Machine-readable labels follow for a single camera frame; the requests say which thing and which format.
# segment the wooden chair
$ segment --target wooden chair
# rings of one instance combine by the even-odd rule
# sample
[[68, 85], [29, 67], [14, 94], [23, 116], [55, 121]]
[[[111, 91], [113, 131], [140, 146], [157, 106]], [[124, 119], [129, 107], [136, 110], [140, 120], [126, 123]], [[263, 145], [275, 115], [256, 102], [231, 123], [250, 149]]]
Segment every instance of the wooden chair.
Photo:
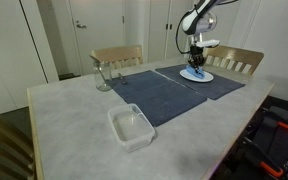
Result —
[[0, 179], [36, 179], [32, 140], [1, 115]]
[[99, 61], [110, 62], [114, 69], [143, 64], [141, 45], [94, 50], [90, 56]]
[[206, 64], [252, 75], [263, 57], [264, 54], [261, 52], [218, 46], [207, 49]]

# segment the glass cup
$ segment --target glass cup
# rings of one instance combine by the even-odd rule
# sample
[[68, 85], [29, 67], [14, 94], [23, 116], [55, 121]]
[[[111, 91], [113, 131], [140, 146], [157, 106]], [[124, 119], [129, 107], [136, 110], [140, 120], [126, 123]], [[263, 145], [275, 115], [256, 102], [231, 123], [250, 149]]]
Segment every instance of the glass cup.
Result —
[[110, 62], [94, 60], [94, 79], [96, 88], [100, 91], [112, 89], [112, 74]]

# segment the dark blue placemat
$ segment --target dark blue placemat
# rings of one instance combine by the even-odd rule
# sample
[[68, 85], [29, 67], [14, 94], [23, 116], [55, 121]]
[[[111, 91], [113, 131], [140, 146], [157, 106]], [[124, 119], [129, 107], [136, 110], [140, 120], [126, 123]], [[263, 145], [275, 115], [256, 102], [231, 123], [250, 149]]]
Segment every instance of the dark blue placemat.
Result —
[[214, 79], [211, 82], [199, 83], [187, 80], [180, 75], [180, 71], [185, 69], [184, 65], [172, 66], [167, 68], [156, 69], [157, 72], [173, 79], [174, 81], [183, 84], [189, 88], [192, 88], [199, 94], [206, 96], [210, 99], [216, 100], [230, 93], [238, 88], [245, 86], [245, 84], [221, 77], [219, 75], [213, 74]]
[[206, 101], [197, 92], [146, 71], [124, 77], [126, 85], [113, 79], [113, 89], [125, 102], [135, 103], [150, 123], [157, 127]]

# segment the door handle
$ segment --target door handle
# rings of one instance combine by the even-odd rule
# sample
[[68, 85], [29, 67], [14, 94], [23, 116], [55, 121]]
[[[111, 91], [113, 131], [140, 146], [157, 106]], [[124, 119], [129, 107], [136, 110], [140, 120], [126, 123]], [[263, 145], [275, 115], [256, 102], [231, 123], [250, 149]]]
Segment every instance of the door handle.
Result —
[[81, 29], [87, 28], [87, 26], [85, 24], [80, 24], [79, 21], [76, 21], [76, 27], [81, 28]]

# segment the table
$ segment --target table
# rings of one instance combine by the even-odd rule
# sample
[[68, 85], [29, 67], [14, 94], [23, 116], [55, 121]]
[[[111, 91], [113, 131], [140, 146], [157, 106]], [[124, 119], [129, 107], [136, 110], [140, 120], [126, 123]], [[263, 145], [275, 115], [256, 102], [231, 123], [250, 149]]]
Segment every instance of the table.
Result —
[[[183, 64], [182, 58], [112, 72], [123, 75]], [[115, 141], [107, 111], [125, 102], [100, 92], [92, 75], [28, 89], [39, 179], [208, 179], [274, 83], [222, 68], [205, 70], [245, 83], [155, 128], [157, 138], [127, 153]]]

